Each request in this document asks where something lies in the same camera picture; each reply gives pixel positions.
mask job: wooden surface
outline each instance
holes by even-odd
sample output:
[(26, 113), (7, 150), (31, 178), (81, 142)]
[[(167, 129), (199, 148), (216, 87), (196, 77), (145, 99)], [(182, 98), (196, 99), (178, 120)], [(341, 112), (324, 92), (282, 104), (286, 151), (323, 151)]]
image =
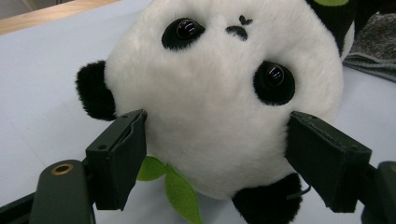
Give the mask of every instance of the wooden surface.
[(101, 7), (120, 0), (74, 0), (54, 7), (47, 7), (19, 16), (0, 20), (0, 35), (59, 20), (82, 11)]

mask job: panda eye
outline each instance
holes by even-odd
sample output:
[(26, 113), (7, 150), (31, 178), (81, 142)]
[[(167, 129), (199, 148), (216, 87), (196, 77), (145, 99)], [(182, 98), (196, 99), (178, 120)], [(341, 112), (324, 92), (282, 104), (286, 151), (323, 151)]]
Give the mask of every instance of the panda eye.
[(253, 78), (254, 90), (266, 105), (284, 105), (294, 95), (295, 83), (291, 72), (277, 63), (263, 62)]
[(174, 50), (185, 49), (204, 31), (205, 28), (192, 19), (178, 19), (169, 24), (163, 32), (163, 47)]

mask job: panda head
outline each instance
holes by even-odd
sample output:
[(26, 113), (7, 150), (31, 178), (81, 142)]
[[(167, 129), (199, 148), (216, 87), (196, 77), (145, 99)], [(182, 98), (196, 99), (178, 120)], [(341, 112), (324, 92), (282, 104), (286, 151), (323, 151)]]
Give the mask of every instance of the panda head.
[(331, 121), (341, 98), (353, 23), (326, 10), (353, 1), (321, 2), (153, 1), (106, 61), (80, 70), (80, 100), (98, 119), (146, 110), (148, 152), (203, 194), (273, 184), (293, 172), (290, 113)]

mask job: black embroidered nose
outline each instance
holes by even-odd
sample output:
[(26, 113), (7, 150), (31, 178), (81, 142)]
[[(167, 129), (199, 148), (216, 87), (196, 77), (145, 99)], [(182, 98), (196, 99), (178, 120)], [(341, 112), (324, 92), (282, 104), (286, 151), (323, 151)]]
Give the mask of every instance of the black embroidered nose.
[(229, 26), (225, 29), (225, 31), (230, 35), (237, 35), (241, 38), (242, 41), (246, 41), (248, 39), (247, 31), (241, 26)]

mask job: green fabric patch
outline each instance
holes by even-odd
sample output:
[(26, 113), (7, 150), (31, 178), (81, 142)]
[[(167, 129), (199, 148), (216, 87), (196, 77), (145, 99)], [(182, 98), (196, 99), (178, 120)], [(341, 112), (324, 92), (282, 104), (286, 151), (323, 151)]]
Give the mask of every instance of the green fabric patch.
[(345, 5), (349, 0), (314, 0), (316, 3), (325, 7), (340, 7)]
[(140, 167), (137, 180), (151, 181), (162, 175), (165, 175), (165, 193), (172, 207), (191, 224), (202, 224), (195, 190), (171, 166), (147, 156)]

